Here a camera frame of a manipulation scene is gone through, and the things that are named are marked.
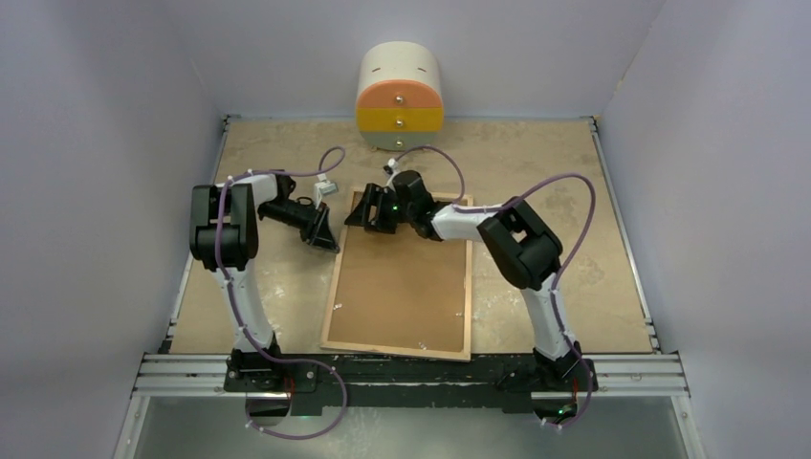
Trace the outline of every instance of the white wall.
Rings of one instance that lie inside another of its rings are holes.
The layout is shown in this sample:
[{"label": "white wall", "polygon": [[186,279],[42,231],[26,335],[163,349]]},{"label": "white wall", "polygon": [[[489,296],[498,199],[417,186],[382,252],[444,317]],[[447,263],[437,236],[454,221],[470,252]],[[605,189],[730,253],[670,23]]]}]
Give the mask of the white wall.
[{"label": "white wall", "polygon": [[165,0],[217,107],[354,113],[361,58],[390,40],[437,56],[450,115],[600,113],[664,0]]},{"label": "white wall", "polygon": [[601,135],[714,457],[811,457],[811,3],[668,0]]},{"label": "white wall", "polygon": [[153,1],[0,6],[0,457],[110,457],[218,114]]}]

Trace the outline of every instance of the beige table surface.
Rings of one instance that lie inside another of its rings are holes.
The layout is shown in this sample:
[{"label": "beige table surface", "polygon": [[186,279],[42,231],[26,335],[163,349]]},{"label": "beige table surface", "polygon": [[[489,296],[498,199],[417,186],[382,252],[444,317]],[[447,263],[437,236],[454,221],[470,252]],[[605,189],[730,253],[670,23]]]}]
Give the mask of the beige table surface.
[{"label": "beige table surface", "polygon": [[[217,181],[249,168],[315,170],[321,153],[335,144],[347,150],[346,160],[329,174],[340,193],[326,198],[330,225],[338,237],[347,213],[346,193],[367,182],[384,183],[382,166],[392,156],[365,144],[351,120],[234,122]],[[591,179],[597,188],[597,211],[580,253],[561,280],[566,314],[585,352],[651,352],[632,270],[586,121],[447,121],[434,145],[459,163],[467,193],[476,204],[503,202],[561,172],[576,171]],[[459,189],[455,171],[436,153],[414,152],[401,164],[422,173],[431,191]],[[312,194],[315,179],[296,181],[294,196]],[[576,180],[561,181],[527,201],[556,232],[567,254],[588,209],[586,187]],[[334,261],[332,253],[301,243],[297,229],[270,220],[259,222],[259,292],[282,352],[328,352],[318,342]],[[500,275],[483,244],[473,244],[472,269],[473,353],[530,351],[532,326],[521,295]],[[224,354],[232,345],[228,309],[219,288],[203,265],[194,261],[171,352]]]}]

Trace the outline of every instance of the yellow drawer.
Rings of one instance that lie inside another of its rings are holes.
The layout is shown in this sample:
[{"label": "yellow drawer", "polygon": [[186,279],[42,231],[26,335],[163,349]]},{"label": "yellow drawer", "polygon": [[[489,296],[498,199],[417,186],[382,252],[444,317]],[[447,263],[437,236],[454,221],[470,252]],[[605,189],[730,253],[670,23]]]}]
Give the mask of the yellow drawer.
[{"label": "yellow drawer", "polygon": [[355,118],[361,131],[438,131],[442,108],[357,108]]}]

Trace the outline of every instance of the purple cable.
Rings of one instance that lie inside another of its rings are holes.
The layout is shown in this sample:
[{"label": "purple cable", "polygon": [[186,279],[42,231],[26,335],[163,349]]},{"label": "purple cable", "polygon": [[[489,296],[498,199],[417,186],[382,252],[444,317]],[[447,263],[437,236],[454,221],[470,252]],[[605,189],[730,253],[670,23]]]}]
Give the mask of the purple cable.
[{"label": "purple cable", "polygon": [[462,170],[459,169],[459,165],[456,163],[456,161],[453,160],[453,158],[450,157],[450,155],[448,153],[440,150],[439,148],[437,148],[435,146],[430,146],[430,145],[415,146],[415,147],[409,148],[408,150],[401,153],[400,156],[395,158],[395,161],[399,161],[403,156],[405,156],[406,154],[408,154],[408,153],[410,153],[412,151],[422,150],[422,149],[431,150],[431,151],[434,151],[434,152],[439,153],[440,155],[444,156],[445,159],[447,159],[449,161],[450,165],[452,165],[453,168],[456,169],[456,173],[459,174],[459,182],[461,184],[462,190],[459,193],[459,197],[454,199],[453,202],[451,203],[453,205],[453,208],[455,208],[456,211],[459,212],[459,213],[499,212],[501,210],[506,210],[508,208],[513,208],[516,204],[518,204],[519,202],[521,202],[524,199],[528,198],[531,194],[535,193],[539,189],[541,189],[541,188],[543,188],[543,187],[545,187],[547,185],[550,185],[550,184],[552,184],[554,182],[557,182],[558,180],[570,179],[570,178],[571,179],[578,179],[578,180],[583,181],[586,184],[586,186],[588,186],[588,192],[589,192],[589,194],[591,196],[591,203],[589,204],[589,207],[588,207],[588,214],[586,215],[586,218],[585,218],[585,224],[583,225],[581,235],[578,237],[577,242],[575,242],[575,245],[572,247],[572,250],[569,252],[569,255],[566,257],[566,259],[563,260],[563,264],[560,265],[560,269],[558,270],[558,273],[555,276],[555,280],[552,281],[552,292],[553,292],[553,294],[551,295],[552,312],[555,314],[555,321],[558,323],[558,328],[560,330],[560,333],[563,335],[563,339],[566,341],[566,345],[569,346],[569,349],[572,351],[572,353],[578,359],[578,362],[580,363],[580,365],[582,365],[582,367],[585,368],[585,374],[588,375],[588,378],[587,378],[587,381],[586,381],[585,401],[583,402],[582,409],[578,409],[578,414],[576,414],[566,424],[549,423],[550,425],[557,426],[558,428],[564,428],[565,426],[566,427],[571,426],[588,409],[588,405],[591,403],[591,395],[592,395],[592,392],[594,391],[594,384],[591,381],[592,380],[591,368],[589,368],[588,363],[586,363],[586,361],[583,358],[582,354],[580,352],[578,352],[577,348],[575,348],[575,343],[572,342],[572,340],[568,337],[568,335],[566,335],[566,326],[563,324],[563,319],[560,316],[560,310],[558,308],[558,301],[556,300],[556,296],[557,296],[557,291],[558,291],[558,284],[560,284],[560,278],[563,276],[563,273],[566,271],[566,268],[569,267],[569,264],[572,262],[572,258],[574,258],[575,254],[580,250],[581,245],[582,245],[582,241],[583,241],[583,239],[585,239],[585,235],[588,233],[588,230],[591,228],[591,221],[594,219],[594,209],[595,209],[595,206],[597,204],[597,192],[594,189],[594,184],[592,184],[591,181],[588,180],[585,176],[580,175],[577,172],[568,172],[568,173],[564,173],[564,174],[553,175],[552,177],[549,177],[547,179],[544,179],[544,180],[538,182],[536,185],[534,185],[530,189],[526,190],[523,194],[521,194],[520,196],[517,196],[516,198],[510,200],[509,202],[507,202],[503,206],[492,207],[492,208],[459,208],[455,204],[458,203],[465,196],[465,179],[462,176]]},{"label": "purple cable", "polygon": [[228,271],[226,271],[225,265],[223,264],[223,258],[222,258],[222,253],[221,253],[222,239],[223,239],[223,220],[225,218],[225,213],[226,213],[226,195],[228,194],[229,187],[235,181],[238,181],[238,180],[241,180],[241,179],[244,179],[244,178],[247,178],[247,177],[251,177],[252,175],[275,174],[275,175],[286,175],[286,176],[289,176],[289,177],[312,177],[312,176],[316,176],[318,174],[323,174],[323,173],[329,172],[330,170],[338,167],[338,164],[340,164],[340,162],[342,162],[343,159],[346,157],[346,150],[344,150],[343,147],[334,146],[334,147],[330,148],[329,150],[327,150],[321,156],[321,163],[323,164],[324,158],[326,158],[326,156],[329,153],[331,153],[332,151],[335,151],[335,150],[340,150],[340,152],[341,152],[340,158],[334,164],[327,167],[326,169],[321,169],[321,167],[319,167],[318,168],[319,170],[316,171],[316,172],[287,172],[287,171],[279,171],[279,170],[273,170],[273,169],[267,170],[267,171],[261,171],[261,172],[251,172],[251,171],[249,171],[249,172],[247,172],[245,174],[242,174],[242,175],[240,175],[238,177],[229,178],[228,180],[226,180],[225,183],[223,184],[223,190],[220,192],[220,204],[219,204],[219,208],[218,208],[218,211],[217,211],[217,231],[216,231],[216,235],[214,237],[214,259],[217,262],[217,267],[220,269],[220,271],[223,273],[223,277],[226,279],[226,282],[227,282],[226,290],[228,291],[229,303],[230,303],[231,310],[233,311],[233,316],[234,316],[234,319],[236,320],[237,326],[240,328],[240,330],[242,330],[242,333],[245,335],[245,338],[248,340],[248,342],[250,342],[251,345],[253,346],[253,348],[256,349],[256,352],[259,353],[259,355],[262,356],[263,358],[265,358],[266,360],[272,361],[274,363],[283,363],[283,364],[288,364],[288,363],[310,363],[310,364],[315,364],[315,365],[321,366],[321,367],[325,368],[327,371],[329,371],[329,373],[331,375],[333,375],[336,380],[338,380],[338,384],[340,385],[340,391],[343,394],[343,402],[341,403],[341,406],[340,406],[340,412],[338,413],[338,416],[336,416],[335,420],[333,420],[333,422],[329,426],[323,428],[322,430],[319,430],[318,432],[310,433],[310,434],[307,434],[307,435],[290,435],[290,434],[286,434],[286,433],[276,432],[276,431],[270,430],[268,428],[265,428],[263,426],[259,426],[259,425],[256,424],[256,422],[253,421],[253,419],[251,419],[250,412],[246,408],[245,413],[246,413],[246,416],[248,417],[248,425],[249,426],[253,427],[254,429],[258,430],[261,433],[266,433],[268,435],[272,435],[272,436],[278,437],[278,438],[283,438],[285,440],[308,440],[308,439],[311,439],[311,438],[316,438],[316,437],[318,437],[320,435],[323,435],[323,434],[327,433],[328,431],[332,430],[335,426],[338,425],[340,420],[346,414],[346,407],[347,407],[347,403],[349,401],[349,394],[347,394],[347,392],[346,392],[346,383],[343,382],[343,379],[340,377],[338,372],[335,371],[335,369],[333,369],[331,366],[329,366],[326,363],[323,363],[321,361],[314,361],[314,360],[311,360],[311,359],[278,359],[278,358],[268,354],[267,352],[265,352],[265,350],[262,349],[262,345],[259,343],[259,341],[257,341],[253,337],[253,334],[248,330],[248,327],[245,325],[245,322],[243,321],[242,316],[239,314],[239,310],[236,308],[236,295],[235,295],[235,293],[233,291],[233,285],[230,282],[231,277],[230,277]]}]

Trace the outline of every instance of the purple hose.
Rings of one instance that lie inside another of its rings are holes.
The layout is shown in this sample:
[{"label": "purple hose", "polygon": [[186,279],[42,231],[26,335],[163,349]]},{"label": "purple hose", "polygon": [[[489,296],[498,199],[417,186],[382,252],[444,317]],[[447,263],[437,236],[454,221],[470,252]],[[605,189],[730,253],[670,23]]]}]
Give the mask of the purple hose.
[{"label": "purple hose", "polygon": [[452,205],[454,206],[456,211],[459,212],[459,213],[499,212],[501,210],[506,210],[508,208],[514,207],[519,202],[521,202],[524,199],[528,198],[531,194],[535,193],[539,189],[541,189],[541,188],[543,188],[543,187],[545,187],[547,185],[550,185],[550,184],[552,184],[554,182],[557,182],[558,180],[569,179],[569,178],[578,179],[578,180],[583,181],[586,184],[586,186],[588,186],[588,192],[589,192],[589,194],[591,196],[591,203],[589,204],[589,207],[588,207],[588,214],[586,215],[586,218],[585,218],[585,224],[583,225],[581,235],[578,237],[577,242],[575,242],[575,245],[572,247],[572,250],[569,252],[569,255],[566,257],[566,259],[563,260],[563,264],[560,265],[560,269],[558,270],[558,275],[556,275],[555,280],[552,281],[552,292],[553,292],[553,294],[551,295],[552,312],[555,314],[555,321],[558,323],[558,328],[560,329],[560,333],[563,335],[563,339],[566,341],[566,345],[569,346],[569,349],[572,351],[572,353],[574,353],[575,357],[577,357],[578,362],[580,363],[580,365],[582,365],[582,367],[585,368],[585,374],[588,375],[588,378],[587,378],[587,381],[586,381],[585,401],[583,402],[582,408],[578,409],[578,414],[576,414],[566,424],[549,423],[552,426],[557,426],[558,428],[564,428],[565,426],[566,427],[571,426],[572,424],[574,424],[583,415],[583,413],[585,413],[586,409],[588,409],[588,405],[591,403],[591,395],[592,395],[592,392],[594,391],[594,384],[591,381],[592,380],[591,368],[589,368],[588,363],[586,363],[586,361],[583,358],[582,354],[580,352],[578,352],[577,348],[575,348],[575,343],[572,342],[572,340],[568,337],[568,335],[566,335],[566,326],[563,324],[563,319],[560,316],[560,310],[558,308],[558,301],[556,300],[556,297],[558,296],[557,291],[558,291],[558,284],[560,284],[560,278],[563,277],[563,273],[566,271],[566,268],[569,267],[569,264],[572,262],[572,258],[574,258],[575,254],[580,250],[581,245],[582,245],[582,241],[583,241],[583,239],[585,239],[585,235],[588,233],[589,228],[591,228],[591,221],[594,219],[594,209],[595,209],[595,206],[597,204],[597,192],[594,189],[594,184],[592,184],[591,181],[588,180],[585,176],[580,175],[577,172],[568,172],[568,173],[565,173],[565,174],[554,175],[552,177],[549,177],[547,179],[544,179],[544,180],[538,182],[535,186],[532,186],[530,189],[526,190],[523,194],[521,194],[520,196],[517,196],[516,198],[510,200],[508,203],[504,204],[503,206],[491,207],[491,208],[459,208],[459,207],[456,206],[456,204],[465,196],[465,179],[462,177],[462,170],[459,168],[459,165],[456,163],[456,161],[453,160],[453,158],[450,157],[450,155],[448,153],[440,150],[439,148],[437,148],[435,146],[430,146],[430,145],[415,146],[415,147],[409,148],[408,150],[401,153],[400,156],[395,158],[395,161],[399,161],[403,156],[405,156],[408,153],[411,153],[412,151],[423,150],[423,149],[431,150],[431,151],[434,151],[434,152],[439,153],[440,155],[444,156],[445,159],[447,159],[449,161],[450,165],[452,165],[453,168],[456,169],[456,173],[459,175],[459,182],[460,182],[462,190],[459,192],[459,197],[457,197],[456,199],[453,200]]},{"label": "purple hose", "polygon": [[349,401],[349,394],[347,394],[347,392],[346,392],[346,383],[343,382],[343,379],[340,377],[338,372],[336,372],[335,369],[333,369],[331,366],[329,366],[326,363],[323,363],[321,361],[314,361],[314,360],[310,360],[310,359],[278,359],[278,358],[268,354],[267,352],[265,352],[265,350],[262,349],[262,345],[253,337],[253,334],[248,330],[248,327],[245,325],[245,322],[243,321],[242,316],[239,314],[239,310],[236,308],[236,295],[235,295],[235,293],[233,291],[233,285],[230,282],[231,277],[228,274],[228,271],[226,271],[225,265],[223,264],[223,258],[222,258],[222,253],[221,253],[222,239],[223,239],[223,220],[225,218],[225,213],[226,213],[226,195],[228,194],[229,187],[235,181],[238,181],[238,180],[241,180],[241,179],[244,179],[244,178],[247,178],[247,177],[251,177],[252,175],[274,174],[274,175],[286,175],[286,176],[289,176],[289,177],[312,177],[312,176],[316,176],[318,174],[323,174],[323,173],[329,172],[330,170],[338,167],[338,164],[340,164],[340,162],[342,162],[343,159],[346,157],[346,150],[344,150],[343,147],[334,146],[334,147],[330,148],[329,150],[327,150],[321,156],[320,164],[323,164],[323,161],[326,158],[326,156],[329,153],[331,153],[331,152],[333,152],[335,150],[340,150],[340,152],[341,152],[340,158],[334,164],[327,167],[326,169],[321,169],[321,167],[319,167],[318,169],[320,169],[320,170],[318,170],[316,172],[287,172],[287,171],[279,171],[279,170],[273,170],[273,169],[266,170],[266,171],[261,171],[261,172],[248,172],[248,173],[242,174],[242,175],[240,175],[238,177],[229,178],[228,180],[226,180],[225,183],[223,184],[223,190],[220,192],[220,205],[219,205],[219,208],[218,208],[218,211],[217,211],[217,231],[216,231],[216,235],[214,237],[214,259],[217,262],[217,267],[220,269],[220,271],[223,273],[223,277],[226,279],[226,282],[227,282],[226,283],[226,289],[228,291],[229,303],[230,303],[231,310],[233,311],[233,316],[234,316],[234,319],[236,320],[237,326],[240,328],[240,330],[242,330],[242,333],[245,335],[245,338],[248,340],[248,342],[250,342],[251,345],[253,346],[253,348],[256,349],[256,352],[258,352],[259,355],[262,356],[263,358],[265,358],[266,360],[272,361],[274,363],[284,363],[284,364],[288,364],[288,363],[310,363],[310,364],[315,364],[315,365],[321,366],[321,367],[325,368],[327,371],[329,371],[329,373],[331,375],[333,375],[336,380],[338,380],[338,384],[340,385],[340,391],[343,394],[343,402],[341,403],[341,406],[340,406],[340,412],[338,413],[338,416],[336,416],[335,420],[333,420],[333,422],[329,426],[323,428],[322,430],[319,430],[318,432],[310,433],[310,434],[307,434],[307,435],[289,435],[289,434],[286,434],[286,433],[275,432],[275,431],[270,430],[268,428],[265,428],[263,426],[259,426],[256,422],[253,421],[253,419],[251,419],[250,413],[248,412],[248,409],[246,408],[245,413],[246,413],[246,416],[248,416],[248,425],[249,426],[255,428],[259,432],[266,433],[268,435],[273,435],[274,437],[283,438],[285,440],[308,440],[308,439],[311,439],[311,438],[316,438],[316,437],[318,437],[320,435],[323,435],[323,434],[327,433],[328,431],[332,430],[335,426],[338,425],[340,420],[346,414],[346,407],[347,407],[347,403]]}]

